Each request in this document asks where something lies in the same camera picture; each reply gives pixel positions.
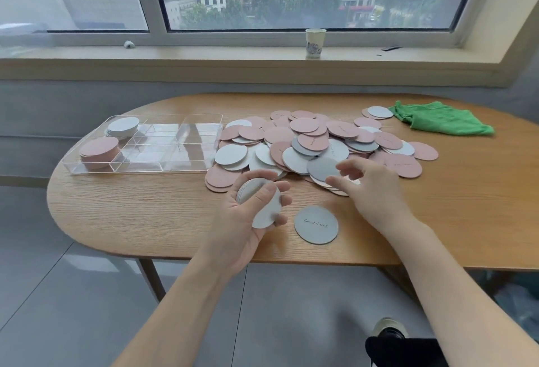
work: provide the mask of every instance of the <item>oval table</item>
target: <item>oval table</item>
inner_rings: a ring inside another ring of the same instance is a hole
[[[353,122],[361,110],[441,100],[471,110],[496,130],[494,137],[448,136],[411,130],[397,118],[383,130],[435,147],[436,161],[422,161],[422,175],[401,179],[417,218],[467,268],[539,269],[539,126],[486,107],[410,94],[198,94],[152,103],[126,113],[221,113],[223,122],[248,116],[269,119],[275,110],[310,110]],[[354,209],[334,195],[289,174],[290,221],[267,234],[255,262],[390,266],[399,258]],[[137,257],[158,298],[164,295],[152,258],[189,259],[208,231],[222,195],[204,186],[204,173],[71,175],[60,163],[47,189],[49,210],[75,241],[112,255]],[[337,238],[311,245],[294,231],[294,215],[323,205],[339,220]]]

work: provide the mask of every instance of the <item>forearm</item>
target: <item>forearm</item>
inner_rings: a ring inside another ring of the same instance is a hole
[[[195,255],[113,366],[192,366],[226,282]]]
[[[383,232],[404,266],[451,367],[539,365],[539,346],[493,302],[426,225]]]

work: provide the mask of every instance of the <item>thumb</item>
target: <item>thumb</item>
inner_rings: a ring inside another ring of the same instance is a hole
[[[331,185],[333,188],[337,188],[340,191],[344,191],[350,197],[351,197],[351,193],[354,193],[354,191],[358,187],[356,184],[354,184],[352,181],[348,180],[347,178],[338,177],[336,175],[332,175],[326,178],[326,184]]]
[[[275,183],[266,183],[251,198],[242,204],[253,217],[268,205],[277,191]]]

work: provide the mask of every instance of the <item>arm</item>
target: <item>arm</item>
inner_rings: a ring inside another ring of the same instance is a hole
[[[275,190],[290,189],[287,181],[269,183],[238,205],[239,188],[257,177],[273,180],[277,174],[258,170],[239,177],[226,194],[208,237],[113,367],[192,366],[227,282],[251,261],[264,234],[287,222],[286,216],[279,215],[275,225],[252,228],[254,216]],[[283,206],[291,203],[289,196],[281,196]]]
[[[536,367],[539,345],[493,302],[455,261],[431,228],[411,213],[396,173],[357,158],[337,165],[326,182],[346,192],[389,241],[406,267],[451,367]]]

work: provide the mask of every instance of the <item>hand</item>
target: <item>hand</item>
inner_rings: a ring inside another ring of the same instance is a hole
[[[290,189],[288,181],[279,181],[264,185],[249,200],[239,205],[236,196],[240,187],[253,178],[275,180],[277,174],[271,170],[249,171],[239,176],[232,189],[226,193],[219,207],[206,241],[200,248],[219,270],[233,276],[241,271],[253,259],[254,252],[264,234],[276,226],[288,222],[286,215],[279,214],[275,224],[264,229],[253,228],[253,219],[273,198],[275,191]],[[292,197],[281,195],[281,205],[292,203]]]
[[[359,213],[384,234],[396,221],[412,213],[404,200],[397,173],[365,158],[352,158],[336,165],[342,177],[328,177],[326,183],[354,200]],[[361,178],[356,185],[351,180]]]

